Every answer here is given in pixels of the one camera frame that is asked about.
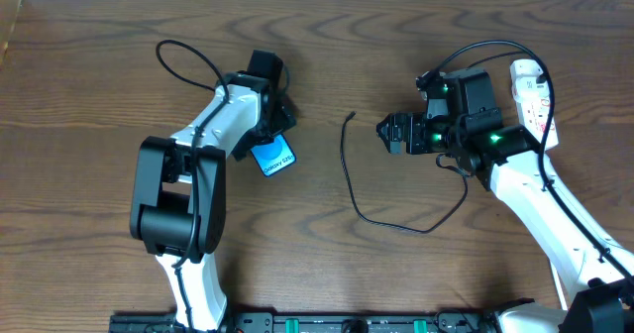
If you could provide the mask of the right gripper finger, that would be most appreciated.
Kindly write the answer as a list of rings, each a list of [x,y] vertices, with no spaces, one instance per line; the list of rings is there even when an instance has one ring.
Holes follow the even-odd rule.
[[[394,138],[396,131],[396,121],[394,114],[388,114],[376,125],[377,135],[381,138]]]
[[[402,139],[386,139],[384,144],[387,151],[393,155],[402,154],[406,150],[406,143]]]

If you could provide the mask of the blue Samsung Galaxy smartphone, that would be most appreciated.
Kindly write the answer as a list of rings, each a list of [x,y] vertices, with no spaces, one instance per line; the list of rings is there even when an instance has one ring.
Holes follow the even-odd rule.
[[[251,153],[265,177],[273,176],[296,162],[296,155],[283,135],[276,136],[269,144],[254,146]]]

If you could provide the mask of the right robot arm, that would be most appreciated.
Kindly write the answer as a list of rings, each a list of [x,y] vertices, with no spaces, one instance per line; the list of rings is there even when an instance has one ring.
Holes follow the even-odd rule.
[[[417,84],[427,103],[418,113],[394,113],[376,131],[393,154],[438,154],[456,160],[455,170],[475,176],[522,221],[558,272],[572,299],[568,309],[550,309],[531,299],[486,313],[481,332],[630,332],[633,284],[595,248],[600,243],[627,271],[633,255],[592,218],[566,188],[539,142],[559,140],[548,124],[549,85],[542,66],[519,59],[510,67],[519,123],[506,127],[488,73],[468,68]]]

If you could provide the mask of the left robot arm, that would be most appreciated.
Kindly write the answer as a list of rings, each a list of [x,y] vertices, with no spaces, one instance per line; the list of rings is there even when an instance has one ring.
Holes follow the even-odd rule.
[[[227,215],[227,159],[253,154],[264,175],[295,161],[283,138],[296,120],[279,88],[286,72],[274,53],[255,51],[246,69],[219,78],[213,99],[168,138],[139,149],[130,232],[167,274],[176,310],[114,316],[113,332],[217,332],[228,299],[214,253]]]

